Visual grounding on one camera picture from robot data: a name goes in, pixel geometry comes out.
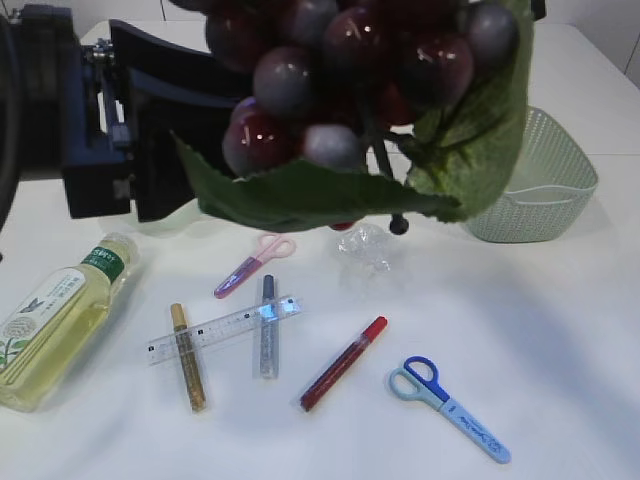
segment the green basket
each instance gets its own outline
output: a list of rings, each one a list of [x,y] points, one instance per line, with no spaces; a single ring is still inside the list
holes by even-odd
[[[553,240],[580,216],[597,185],[598,175],[578,144],[548,114],[530,107],[507,190],[466,226],[493,243]]]

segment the pink scissors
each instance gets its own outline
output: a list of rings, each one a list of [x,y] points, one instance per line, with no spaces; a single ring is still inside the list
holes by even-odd
[[[296,242],[284,235],[265,233],[260,236],[260,247],[229,275],[213,292],[216,298],[224,298],[253,275],[262,265],[274,258],[286,258],[296,251]]]

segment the red marker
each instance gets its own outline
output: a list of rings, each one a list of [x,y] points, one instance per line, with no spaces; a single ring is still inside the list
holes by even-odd
[[[338,359],[324,372],[316,382],[309,387],[300,398],[300,405],[305,411],[311,410],[316,403],[329,391],[331,387],[344,375],[355,363],[369,345],[376,339],[387,326],[387,319],[378,317],[367,329],[362,332],[360,338],[353,342]]]

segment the grape stem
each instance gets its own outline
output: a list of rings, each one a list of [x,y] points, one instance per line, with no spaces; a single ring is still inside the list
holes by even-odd
[[[409,134],[409,133],[395,133],[395,132],[391,132],[391,131],[383,131],[382,132],[382,137],[385,140],[389,140],[390,142],[395,143],[396,145],[399,143],[403,143],[407,140],[411,140],[413,138],[413,135]]]
[[[378,168],[383,175],[393,179],[393,169],[391,168],[391,162],[389,161],[387,147],[384,144],[384,139],[382,138],[380,129],[378,128],[373,112],[371,111],[371,107],[367,102],[365,93],[362,90],[356,92],[356,99],[358,110],[364,123],[364,128],[371,138],[371,146],[373,147],[373,154],[376,157]],[[409,222],[401,213],[394,213],[391,215],[390,229],[392,233],[396,235],[403,235],[406,233],[408,228]]]
[[[384,140],[380,135],[380,129],[378,128],[376,121],[369,107],[369,103],[362,92],[357,95],[358,110],[360,110],[360,116],[364,123],[364,128],[367,134],[371,138],[371,146],[373,147],[373,153],[376,156],[376,162],[385,176],[393,178],[393,169],[391,168],[391,162],[389,162],[389,154],[387,153],[387,147],[384,144]]]

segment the silver glitter pen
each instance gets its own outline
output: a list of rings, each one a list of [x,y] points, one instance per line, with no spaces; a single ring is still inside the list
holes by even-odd
[[[268,303],[276,298],[275,280],[272,275],[265,275],[262,284],[262,303]],[[265,379],[278,378],[279,363],[279,327],[277,309],[271,309],[273,317],[262,318],[260,330],[260,376]]]

